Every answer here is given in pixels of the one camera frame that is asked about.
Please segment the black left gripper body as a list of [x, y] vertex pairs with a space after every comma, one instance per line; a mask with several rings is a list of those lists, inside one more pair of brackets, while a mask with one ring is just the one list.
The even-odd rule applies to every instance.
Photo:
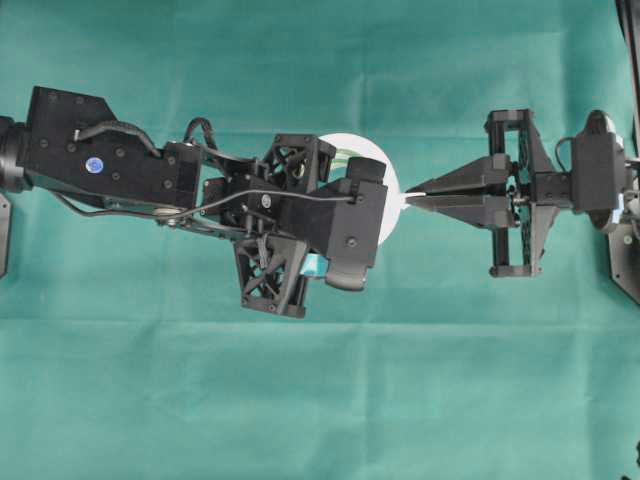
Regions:
[[335, 153], [318, 138], [278, 134], [263, 158], [224, 160], [223, 176], [204, 182], [204, 204], [241, 194], [206, 209], [203, 216], [236, 230], [232, 245], [245, 308], [294, 318], [305, 315], [308, 279], [300, 271], [310, 248], [282, 230], [279, 219], [288, 192], [309, 195], [328, 180]]

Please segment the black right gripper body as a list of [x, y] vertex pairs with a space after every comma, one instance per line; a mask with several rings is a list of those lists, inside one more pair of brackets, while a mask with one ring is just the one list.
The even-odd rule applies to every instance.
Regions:
[[512, 265], [506, 227], [492, 233], [494, 278], [532, 277], [541, 273], [540, 260], [554, 220], [560, 210], [571, 206], [570, 176], [555, 169], [547, 155], [529, 109], [495, 110], [489, 113], [485, 130], [491, 154], [506, 151], [505, 135], [518, 133], [518, 159], [510, 165], [508, 178], [515, 184], [504, 188], [509, 212], [521, 232], [522, 259]]

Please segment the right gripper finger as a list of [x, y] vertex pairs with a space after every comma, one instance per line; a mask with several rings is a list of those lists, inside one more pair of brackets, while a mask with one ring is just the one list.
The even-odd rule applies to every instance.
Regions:
[[510, 201], [505, 196], [424, 195], [410, 197], [409, 204], [477, 228], [501, 229], [515, 226]]
[[497, 153], [476, 159], [438, 178], [432, 178], [408, 190], [427, 195], [457, 194], [495, 185], [505, 185], [510, 176], [510, 156]]

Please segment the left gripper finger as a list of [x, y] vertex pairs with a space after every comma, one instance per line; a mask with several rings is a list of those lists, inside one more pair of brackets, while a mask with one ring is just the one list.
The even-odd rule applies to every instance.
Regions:
[[307, 253], [301, 274], [310, 278], [322, 278], [331, 287], [342, 290], [363, 290], [370, 256], [343, 253], [329, 258], [318, 253]]
[[346, 177], [353, 181], [383, 183], [386, 164], [375, 159], [352, 156], [347, 163]]

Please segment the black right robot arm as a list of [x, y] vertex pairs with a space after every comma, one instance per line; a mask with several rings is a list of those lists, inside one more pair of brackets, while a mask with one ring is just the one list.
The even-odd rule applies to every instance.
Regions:
[[617, 226], [631, 188], [631, 161], [605, 112], [592, 111], [585, 128], [569, 138], [570, 169], [554, 167], [529, 109], [492, 111], [485, 130], [488, 155], [409, 189], [406, 202], [489, 230], [491, 276], [538, 275], [562, 210], [587, 214], [600, 231]]

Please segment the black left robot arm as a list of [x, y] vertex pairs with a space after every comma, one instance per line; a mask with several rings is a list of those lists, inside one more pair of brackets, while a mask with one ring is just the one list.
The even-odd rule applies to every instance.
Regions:
[[37, 87], [28, 116], [1, 120], [1, 186], [51, 192], [85, 217], [129, 216], [232, 243], [246, 308], [301, 318], [305, 262], [325, 282], [360, 291], [374, 266], [385, 165], [360, 155], [332, 179], [337, 155], [311, 134], [279, 134], [262, 157], [221, 152], [211, 123], [192, 119], [157, 147], [101, 97]]

